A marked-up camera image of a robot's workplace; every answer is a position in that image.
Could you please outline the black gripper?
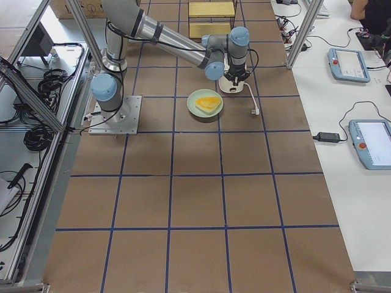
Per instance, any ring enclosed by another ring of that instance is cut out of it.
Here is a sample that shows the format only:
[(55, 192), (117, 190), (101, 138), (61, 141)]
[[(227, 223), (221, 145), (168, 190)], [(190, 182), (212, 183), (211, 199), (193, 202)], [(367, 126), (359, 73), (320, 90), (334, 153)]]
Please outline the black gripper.
[(245, 81), (249, 77), (249, 71), (246, 69), (246, 64), (235, 65), (231, 63), (228, 70), (224, 73), (224, 77), (233, 82), (234, 86), (238, 86), (238, 82)]

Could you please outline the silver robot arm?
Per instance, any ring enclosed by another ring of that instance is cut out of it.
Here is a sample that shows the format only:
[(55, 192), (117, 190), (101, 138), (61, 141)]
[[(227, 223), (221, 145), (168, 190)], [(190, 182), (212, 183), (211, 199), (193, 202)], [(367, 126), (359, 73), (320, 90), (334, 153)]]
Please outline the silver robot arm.
[[(128, 59), (134, 63), (140, 60), (139, 75), (134, 68), (130, 68), (130, 78), (136, 85), (127, 85), (126, 92), (135, 90), (138, 95), (143, 94), (141, 105), (139, 131), (168, 131), (174, 121), (174, 98), (178, 98), (178, 122), (190, 121), (198, 123), (214, 123), (217, 115), (225, 117), (229, 114), (249, 115), (249, 89), (244, 93), (225, 93), (217, 82), (205, 77), (201, 70), (172, 66), (175, 61), (179, 65), (188, 62), (175, 57), (157, 46), (129, 42)], [(213, 96), (218, 93), (224, 102), (211, 113), (205, 113), (195, 107), (194, 101), (202, 96)]]

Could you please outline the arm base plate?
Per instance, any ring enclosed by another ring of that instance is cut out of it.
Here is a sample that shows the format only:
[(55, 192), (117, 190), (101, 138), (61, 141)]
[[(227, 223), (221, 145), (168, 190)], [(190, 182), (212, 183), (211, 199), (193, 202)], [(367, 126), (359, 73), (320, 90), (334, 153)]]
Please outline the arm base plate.
[(112, 114), (102, 112), (99, 103), (96, 102), (94, 110), (100, 114), (92, 117), (92, 126), (88, 129), (88, 133), (90, 135), (137, 134), (141, 104), (141, 96), (125, 96), (120, 110), (109, 119)]

